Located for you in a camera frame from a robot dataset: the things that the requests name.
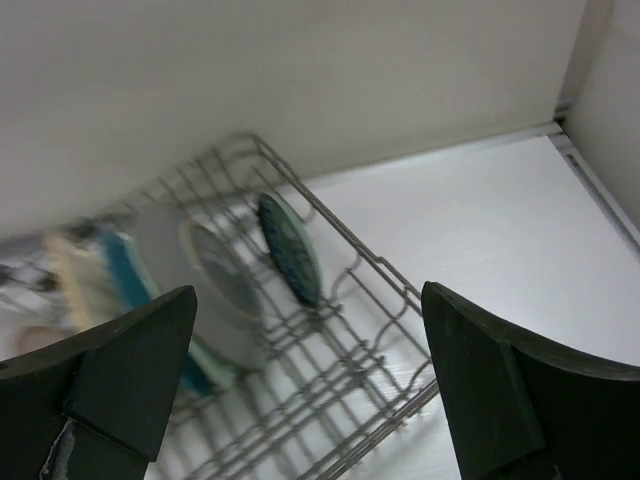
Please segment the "teal scalloped plate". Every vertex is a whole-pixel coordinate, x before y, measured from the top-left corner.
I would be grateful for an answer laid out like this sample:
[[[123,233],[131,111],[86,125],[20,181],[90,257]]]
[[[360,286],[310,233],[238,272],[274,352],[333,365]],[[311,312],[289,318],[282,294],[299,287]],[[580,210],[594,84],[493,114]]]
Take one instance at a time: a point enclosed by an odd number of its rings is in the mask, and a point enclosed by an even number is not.
[[[134,267],[125,239],[112,230],[102,230],[98,241],[123,311],[127,313],[149,304],[156,294],[149,292]],[[187,354],[180,382],[184,388],[202,396],[211,393],[211,383],[190,354]]]

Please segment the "square woven bamboo plate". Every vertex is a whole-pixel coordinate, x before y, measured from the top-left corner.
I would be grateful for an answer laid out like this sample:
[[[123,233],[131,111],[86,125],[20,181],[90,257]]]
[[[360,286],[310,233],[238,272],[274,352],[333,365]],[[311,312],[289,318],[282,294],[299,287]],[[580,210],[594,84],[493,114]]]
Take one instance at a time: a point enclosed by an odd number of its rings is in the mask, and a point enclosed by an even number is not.
[[[105,262],[95,251],[59,233],[48,233],[44,246],[78,331],[86,331],[122,314]]]

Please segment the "grey plate with deer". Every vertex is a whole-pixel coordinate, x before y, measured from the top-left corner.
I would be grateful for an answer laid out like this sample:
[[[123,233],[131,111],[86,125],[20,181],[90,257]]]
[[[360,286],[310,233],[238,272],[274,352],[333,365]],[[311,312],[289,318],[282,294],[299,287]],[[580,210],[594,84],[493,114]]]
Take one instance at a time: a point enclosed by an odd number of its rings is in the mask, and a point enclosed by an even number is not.
[[[229,363],[260,369],[268,353],[263,308],[251,272],[235,250],[205,225],[161,204],[141,209],[130,235],[159,292],[194,288],[196,339]]]

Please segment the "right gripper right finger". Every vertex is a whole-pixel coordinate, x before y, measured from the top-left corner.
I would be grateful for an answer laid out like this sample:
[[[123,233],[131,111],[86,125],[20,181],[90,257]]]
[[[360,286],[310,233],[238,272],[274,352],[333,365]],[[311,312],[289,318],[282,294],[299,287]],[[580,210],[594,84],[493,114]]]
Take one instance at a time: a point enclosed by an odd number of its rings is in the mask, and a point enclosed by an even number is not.
[[[464,479],[636,479],[639,369],[506,321],[435,282],[422,316]]]

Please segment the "mint green floral plate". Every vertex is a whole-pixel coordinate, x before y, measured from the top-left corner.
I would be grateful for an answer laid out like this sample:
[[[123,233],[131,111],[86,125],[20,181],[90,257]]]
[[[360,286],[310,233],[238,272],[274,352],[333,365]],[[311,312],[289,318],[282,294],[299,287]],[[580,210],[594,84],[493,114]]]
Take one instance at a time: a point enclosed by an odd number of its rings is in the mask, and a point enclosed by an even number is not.
[[[219,360],[196,340],[191,341],[189,354],[216,387],[222,390],[229,390],[235,385],[236,369],[232,365]]]

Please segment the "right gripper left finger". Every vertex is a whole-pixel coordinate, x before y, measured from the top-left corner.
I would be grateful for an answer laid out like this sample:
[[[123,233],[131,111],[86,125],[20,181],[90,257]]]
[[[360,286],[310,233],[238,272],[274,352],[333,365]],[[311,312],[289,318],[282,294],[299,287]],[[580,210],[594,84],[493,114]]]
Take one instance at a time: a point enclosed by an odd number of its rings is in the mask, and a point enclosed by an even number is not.
[[[141,479],[157,460],[197,297],[151,303],[1,363],[4,479]]]

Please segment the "small blue patterned plate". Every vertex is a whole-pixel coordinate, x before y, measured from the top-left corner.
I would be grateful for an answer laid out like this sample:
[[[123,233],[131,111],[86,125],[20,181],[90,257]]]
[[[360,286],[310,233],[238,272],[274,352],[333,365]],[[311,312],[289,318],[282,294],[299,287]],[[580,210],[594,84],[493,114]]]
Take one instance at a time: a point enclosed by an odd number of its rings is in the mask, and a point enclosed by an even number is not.
[[[273,192],[257,196],[257,218],[271,258],[296,299],[317,308],[322,274],[310,235],[293,207]]]

